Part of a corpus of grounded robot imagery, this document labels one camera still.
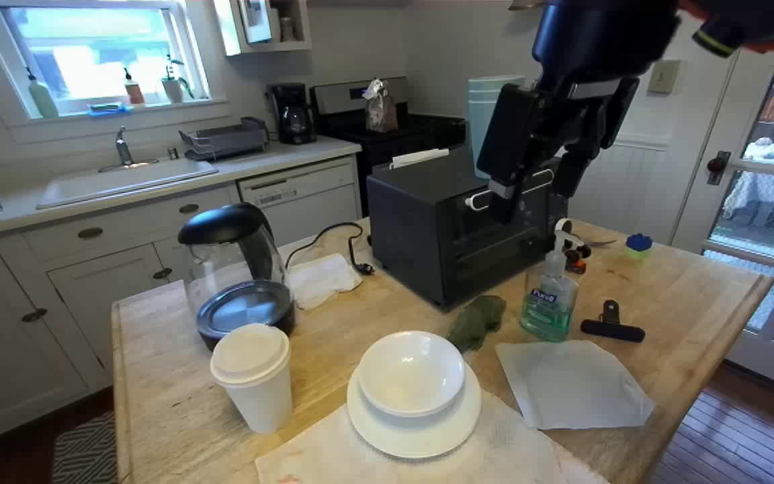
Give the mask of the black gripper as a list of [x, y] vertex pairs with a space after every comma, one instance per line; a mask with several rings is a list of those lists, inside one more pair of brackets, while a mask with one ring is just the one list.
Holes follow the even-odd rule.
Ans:
[[493, 220], [511, 220], [534, 169], [553, 165], [550, 187], [569, 200], [586, 167], [606, 151], [635, 99], [637, 77], [519, 88], [506, 83], [479, 154]]

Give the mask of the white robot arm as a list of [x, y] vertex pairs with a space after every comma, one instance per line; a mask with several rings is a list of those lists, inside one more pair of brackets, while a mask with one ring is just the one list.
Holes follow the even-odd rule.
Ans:
[[612, 144], [639, 77], [664, 57], [680, 11], [714, 53], [774, 52], [774, 0], [541, 0], [528, 88], [506, 83], [479, 154], [487, 212], [511, 220], [527, 177], [553, 165], [550, 191], [569, 200], [586, 167]]

